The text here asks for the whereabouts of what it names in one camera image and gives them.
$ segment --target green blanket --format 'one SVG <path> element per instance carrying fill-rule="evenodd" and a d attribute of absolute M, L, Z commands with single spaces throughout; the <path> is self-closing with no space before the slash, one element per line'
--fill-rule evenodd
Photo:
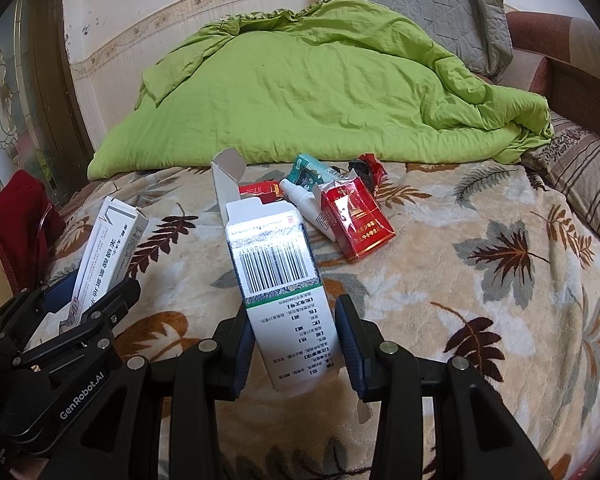
<path fill-rule="evenodd" d="M 136 110 L 89 165 L 248 163 L 298 153 L 398 162 L 517 161 L 552 136 L 546 100 L 489 85 L 411 20 L 366 0 L 325 0 L 209 23 L 142 74 Z"/>

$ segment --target gray pillow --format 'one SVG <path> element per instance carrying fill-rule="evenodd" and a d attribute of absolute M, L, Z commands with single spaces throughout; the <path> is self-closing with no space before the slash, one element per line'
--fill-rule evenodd
<path fill-rule="evenodd" d="M 369 0 L 420 25 L 476 74 L 497 82 L 513 59 L 503 0 Z"/>

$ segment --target floral blanket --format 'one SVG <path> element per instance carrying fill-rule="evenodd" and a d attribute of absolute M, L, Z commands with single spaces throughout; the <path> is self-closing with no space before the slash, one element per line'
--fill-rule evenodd
<path fill-rule="evenodd" d="M 563 195 L 522 166 L 385 167 L 378 202 L 397 233 L 387 246 L 348 264 L 308 226 L 330 302 L 350 294 L 362 317 L 415 355 L 465 356 L 502 395 L 554 478 L 574 478 L 600 448 L 600 242 Z M 250 166 L 245 181 L 279 180 L 289 169 Z M 92 185 L 67 209 L 49 280 L 77 268 L 108 194 L 150 218 L 129 269 L 142 294 L 116 346 L 126 357 L 176 356 L 240 305 L 211 172 L 171 168 Z M 39 337 L 55 335 L 60 317 Z M 344 369 L 327 386 L 283 398 L 256 349 L 240 399 L 217 403 L 227 477 L 366 478 L 379 406 L 360 424 L 356 403 Z M 427 477 L 427 402 L 424 412 Z M 163 431 L 166 443 L 168 412 Z"/>

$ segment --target metal screw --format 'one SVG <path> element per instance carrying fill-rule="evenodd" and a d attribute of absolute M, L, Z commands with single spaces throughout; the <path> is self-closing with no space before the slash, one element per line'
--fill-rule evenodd
<path fill-rule="evenodd" d="M 459 355 L 451 359 L 451 364 L 458 370 L 466 370 L 469 367 L 469 361 Z"/>
<path fill-rule="evenodd" d="M 144 366 L 144 357 L 141 355 L 135 355 L 126 362 L 126 366 L 128 366 L 131 370 L 139 370 Z"/>
<path fill-rule="evenodd" d="M 382 341 L 380 343 L 380 351 L 385 354 L 395 354 L 398 351 L 398 345 L 393 341 Z"/>
<path fill-rule="evenodd" d="M 216 348 L 218 348 L 218 343 L 216 343 L 213 339 L 203 339 L 198 343 L 198 348 L 202 352 L 213 352 Z"/>

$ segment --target brown wooden door frame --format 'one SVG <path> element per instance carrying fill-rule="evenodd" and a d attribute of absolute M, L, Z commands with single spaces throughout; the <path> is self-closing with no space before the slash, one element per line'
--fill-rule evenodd
<path fill-rule="evenodd" d="M 82 119 L 64 46 L 62 0 L 29 0 L 27 34 L 33 101 L 65 202 L 83 188 L 93 146 Z"/>

